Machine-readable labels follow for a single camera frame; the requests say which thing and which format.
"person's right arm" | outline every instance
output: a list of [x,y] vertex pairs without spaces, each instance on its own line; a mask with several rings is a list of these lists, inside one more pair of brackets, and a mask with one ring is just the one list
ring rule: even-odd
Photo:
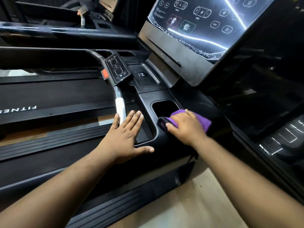
[[186,110],[172,119],[178,129],[167,123],[169,132],[185,145],[192,146],[206,161],[250,228],[304,227],[304,207],[207,137],[191,111]]

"person's left arm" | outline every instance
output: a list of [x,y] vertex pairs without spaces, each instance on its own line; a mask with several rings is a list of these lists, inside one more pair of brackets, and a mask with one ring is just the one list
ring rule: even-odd
[[114,164],[143,153],[149,146],[134,148],[143,117],[131,111],[118,127],[119,115],[101,143],[63,172],[48,180],[0,213],[0,227],[65,227],[104,173]]

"treadmill display screen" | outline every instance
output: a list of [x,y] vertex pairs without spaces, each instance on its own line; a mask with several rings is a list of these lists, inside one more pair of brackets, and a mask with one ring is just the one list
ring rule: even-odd
[[148,19],[207,60],[217,61],[273,0],[157,0]]

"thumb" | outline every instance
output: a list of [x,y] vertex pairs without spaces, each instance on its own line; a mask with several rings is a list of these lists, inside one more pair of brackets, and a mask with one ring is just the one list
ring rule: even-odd
[[144,153],[153,153],[154,148],[151,146],[142,146],[139,148],[134,148],[134,156],[137,157],[139,155],[142,155]]
[[166,123],[166,127],[171,134],[178,137],[179,131],[175,126],[173,126],[171,123]]

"hand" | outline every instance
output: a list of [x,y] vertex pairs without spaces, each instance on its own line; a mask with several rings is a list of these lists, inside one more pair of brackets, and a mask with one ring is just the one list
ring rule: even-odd
[[154,152],[154,148],[150,146],[134,147],[135,138],[143,121],[140,111],[135,114],[132,110],[119,127],[118,121],[119,114],[116,114],[109,132],[96,148],[98,152],[107,152],[116,164],[124,163],[144,153]]
[[178,128],[171,123],[166,123],[168,131],[178,140],[188,146],[195,146],[195,143],[208,138],[195,114],[189,110],[185,113],[173,115],[171,118],[178,124]]

